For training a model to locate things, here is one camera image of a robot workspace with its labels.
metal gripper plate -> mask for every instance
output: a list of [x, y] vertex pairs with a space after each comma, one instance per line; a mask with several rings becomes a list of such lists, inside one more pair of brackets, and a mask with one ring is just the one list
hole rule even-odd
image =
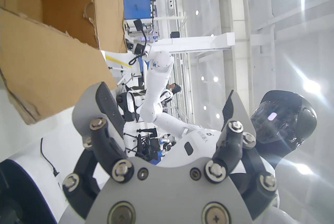
[[[162, 168], [138, 157], [128, 158], [135, 168], [132, 179], [118, 184], [109, 179], [93, 204], [86, 224], [105, 224], [110, 209], [120, 201], [127, 201], [136, 211], [136, 224], [200, 224], [202, 211], [210, 202], [222, 204], [230, 214], [230, 223], [250, 224], [252, 219], [238, 190], [230, 178], [212, 184], [204, 176], [209, 158], [178, 168]], [[148, 178], [140, 181], [137, 172], [147, 168]], [[193, 167], [202, 172], [199, 181], [191, 179]]]

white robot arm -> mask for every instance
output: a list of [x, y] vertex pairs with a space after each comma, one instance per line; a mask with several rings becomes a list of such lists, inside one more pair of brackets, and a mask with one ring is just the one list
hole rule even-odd
[[127, 47], [134, 55], [144, 54], [143, 60], [150, 61], [146, 77], [145, 100], [141, 105], [140, 116], [147, 123], [154, 123], [167, 133], [181, 138], [182, 134], [200, 129], [198, 125], [187, 124], [181, 120], [162, 112], [160, 96], [173, 69], [174, 58], [167, 51], [155, 51], [153, 46], [132, 44], [127, 42]]

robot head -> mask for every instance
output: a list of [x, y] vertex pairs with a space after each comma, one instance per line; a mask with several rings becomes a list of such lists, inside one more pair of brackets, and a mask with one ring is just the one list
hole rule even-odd
[[274, 168], [278, 162], [310, 137], [317, 115], [302, 96], [288, 91], [267, 92], [251, 117], [259, 154]]

cardboard box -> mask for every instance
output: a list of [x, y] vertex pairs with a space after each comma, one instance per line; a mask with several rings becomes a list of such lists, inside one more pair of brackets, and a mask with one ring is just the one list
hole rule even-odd
[[123, 0], [0, 0], [0, 6], [0, 75], [27, 124], [73, 106], [94, 83], [116, 88], [98, 49], [126, 52]]

yellow floor line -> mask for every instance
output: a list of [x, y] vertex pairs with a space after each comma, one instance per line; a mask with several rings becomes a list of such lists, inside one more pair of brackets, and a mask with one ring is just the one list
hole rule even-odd
[[119, 59], [113, 58], [113, 57], [108, 56], [108, 55], [105, 55], [105, 59], [110, 60], [110, 61], [112, 61], [112, 62], [119, 63], [120, 65], [124, 65], [124, 66], [126, 66], [126, 67], [131, 67], [129, 64], [127, 64], [127, 63], [125, 63], [125, 62], [122, 62], [122, 61], [120, 61]]

